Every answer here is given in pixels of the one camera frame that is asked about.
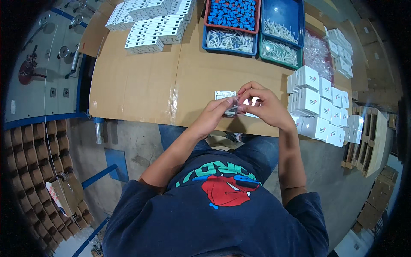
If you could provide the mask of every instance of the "blue plastic tray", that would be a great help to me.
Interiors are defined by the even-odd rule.
[[[297,43],[264,33],[264,20],[274,21],[286,28],[291,27],[291,33],[298,35]],[[296,48],[304,46],[305,13],[303,0],[263,0],[261,4],[260,31],[263,35],[283,41]]]
[[[241,52],[241,51],[235,51],[235,50],[228,50],[228,49],[220,49],[220,48],[213,48],[213,47],[207,47],[205,44],[207,40],[207,32],[209,30],[214,30],[218,28],[213,28],[213,27],[207,27],[204,25],[203,28],[203,43],[202,47],[204,50],[206,50],[209,53],[224,53],[224,54],[230,54],[234,56],[241,56],[241,57],[247,57],[251,58],[257,54],[257,44],[258,44],[258,34],[252,34],[253,36],[253,52],[252,53],[246,53],[246,52]]]

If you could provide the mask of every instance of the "concrete floor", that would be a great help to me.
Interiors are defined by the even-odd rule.
[[[80,181],[107,167],[104,148],[125,152],[130,179],[138,179],[163,152],[156,124],[110,121],[106,122],[105,131],[106,143],[97,145],[92,120],[69,120],[67,134],[70,154],[74,162],[74,172]],[[392,130],[387,133],[382,167],[387,163],[393,136]],[[321,196],[332,250],[354,224],[379,172],[363,178],[356,169],[345,171],[340,166],[344,148],[305,140],[300,140],[300,147],[307,174],[307,188]],[[105,176],[85,190],[85,199],[95,217],[93,227],[98,226],[107,214],[113,212],[120,198],[122,185],[122,182]],[[277,171],[273,172],[264,187],[281,200]]]

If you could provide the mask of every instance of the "label sticker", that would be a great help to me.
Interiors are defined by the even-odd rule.
[[[12,100],[11,106],[10,106],[10,113],[15,114],[16,113],[16,101]]]

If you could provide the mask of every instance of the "red plastic tray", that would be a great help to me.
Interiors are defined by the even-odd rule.
[[[208,24],[208,15],[209,15],[210,10],[211,10],[211,0],[207,0],[207,5],[206,5],[206,7],[205,7],[204,25],[206,25],[207,27],[226,28],[226,29],[230,29],[230,30],[238,30],[238,31],[247,32],[247,33],[250,33],[250,34],[257,34],[258,31],[259,31],[259,28],[260,28],[261,0],[255,0],[255,1],[256,1],[256,5],[255,5],[256,10],[254,11],[254,20],[255,20],[254,31],[245,30],[245,29],[242,29],[242,28],[234,28],[234,27],[229,27],[229,26]]]

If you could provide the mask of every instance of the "wooden crate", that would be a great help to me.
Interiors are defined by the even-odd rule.
[[[348,169],[356,167],[364,177],[368,177],[381,165],[387,119],[376,108],[354,107],[353,114],[364,117],[361,141],[359,144],[347,144],[341,166]]]

